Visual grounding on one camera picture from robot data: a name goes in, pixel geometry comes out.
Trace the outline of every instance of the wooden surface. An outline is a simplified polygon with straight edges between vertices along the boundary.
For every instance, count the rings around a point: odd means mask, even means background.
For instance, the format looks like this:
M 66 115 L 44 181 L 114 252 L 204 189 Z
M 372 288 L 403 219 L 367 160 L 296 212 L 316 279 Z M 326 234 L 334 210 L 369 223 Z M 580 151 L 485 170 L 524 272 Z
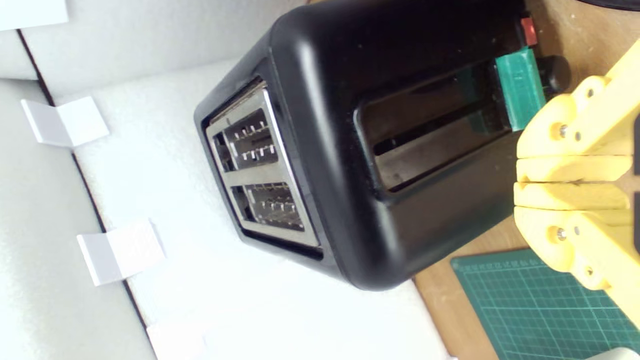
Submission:
M 599 8 L 576 0 L 529 0 L 541 55 L 562 54 L 572 68 L 572 88 L 604 75 L 640 38 L 640 13 Z M 513 217 L 419 273 L 415 282 L 452 356 L 497 359 L 449 261 L 455 256 L 527 247 Z

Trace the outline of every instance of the bolt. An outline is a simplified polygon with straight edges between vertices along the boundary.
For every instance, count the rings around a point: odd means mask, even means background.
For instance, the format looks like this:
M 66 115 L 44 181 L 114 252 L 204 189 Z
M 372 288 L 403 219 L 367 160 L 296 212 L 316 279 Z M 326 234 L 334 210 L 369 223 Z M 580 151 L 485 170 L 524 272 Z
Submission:
M 560 227 L 557 232 L 558 240 L 565 241 L 566 240 L 566 231 Z
M 566 128 L 567 128 L 567 127 L 568 127 L 567 125 L 562 125 L 562 126 L 560 127 L 560 137 L 561 137 L 561 138 L 564 138 L 564 137 L 566 136 Z

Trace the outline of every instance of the black toaster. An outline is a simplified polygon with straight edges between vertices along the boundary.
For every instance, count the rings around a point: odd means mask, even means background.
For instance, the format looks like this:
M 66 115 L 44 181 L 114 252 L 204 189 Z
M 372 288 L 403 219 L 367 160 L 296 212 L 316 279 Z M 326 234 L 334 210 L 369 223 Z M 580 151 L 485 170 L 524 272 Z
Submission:
M 241 239 L 368 290 L 511 214 L 495 59 L 521 0 L 333 0 L 280 17 L 195 111 Z

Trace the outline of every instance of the green cutting mat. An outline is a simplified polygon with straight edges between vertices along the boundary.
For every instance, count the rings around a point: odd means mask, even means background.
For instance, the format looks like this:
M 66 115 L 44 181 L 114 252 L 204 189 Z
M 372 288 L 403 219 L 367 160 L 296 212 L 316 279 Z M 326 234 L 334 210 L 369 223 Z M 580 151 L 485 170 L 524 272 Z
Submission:
M 455 258 L 451 266 L 500 360 L 640 352 L 640 331 L 604 291 L 551 270 L 532 250 Z

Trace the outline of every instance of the green plastic part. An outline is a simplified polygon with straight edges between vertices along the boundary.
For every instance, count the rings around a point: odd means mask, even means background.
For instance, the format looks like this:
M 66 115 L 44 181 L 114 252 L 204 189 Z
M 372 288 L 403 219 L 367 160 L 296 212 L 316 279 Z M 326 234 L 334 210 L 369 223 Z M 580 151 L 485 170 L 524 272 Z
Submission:
M 640 331 L 600 291 L 549 268 L 533 250 L 451 260 L 500 360 L 584 360 L 640 352 Z
M 536 58 L 525 47 L 496 58 L 495 63 L 511 128 L 522 130 L 546 103 Z

